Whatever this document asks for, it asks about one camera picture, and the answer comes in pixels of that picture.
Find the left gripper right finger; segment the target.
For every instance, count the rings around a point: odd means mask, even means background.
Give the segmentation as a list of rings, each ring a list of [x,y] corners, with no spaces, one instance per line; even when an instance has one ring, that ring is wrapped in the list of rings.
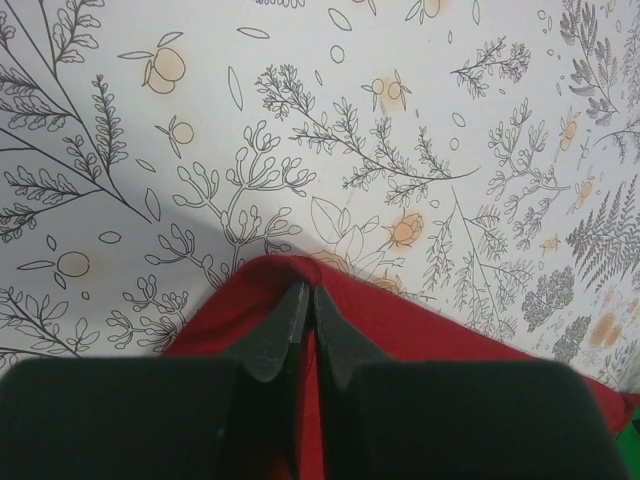
[[[400,361],[313,295],[329,479],[621,479],[586,382],[536,361]]]

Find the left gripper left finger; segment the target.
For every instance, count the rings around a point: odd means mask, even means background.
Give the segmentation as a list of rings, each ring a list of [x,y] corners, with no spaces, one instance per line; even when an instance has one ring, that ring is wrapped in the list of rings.
[[[214,356],[33,359],[1,381],[5,479],[296,479],[309,287]]]

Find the red t shirt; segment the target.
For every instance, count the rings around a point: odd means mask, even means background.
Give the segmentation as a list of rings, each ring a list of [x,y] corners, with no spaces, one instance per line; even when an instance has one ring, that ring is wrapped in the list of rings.
[[[356,328],[401,360],[533,360],[310,257],[268,255],[245,264],[188,321],[161,356],[213,356],[262,323],[297,281],[323,285]],[[297,427],[301,479],[325,479],[321,447],[315,340],[306,340],[304,414]],[[621,393],[583,377],[609,429],[617,434],[639,408],[639,394]]]

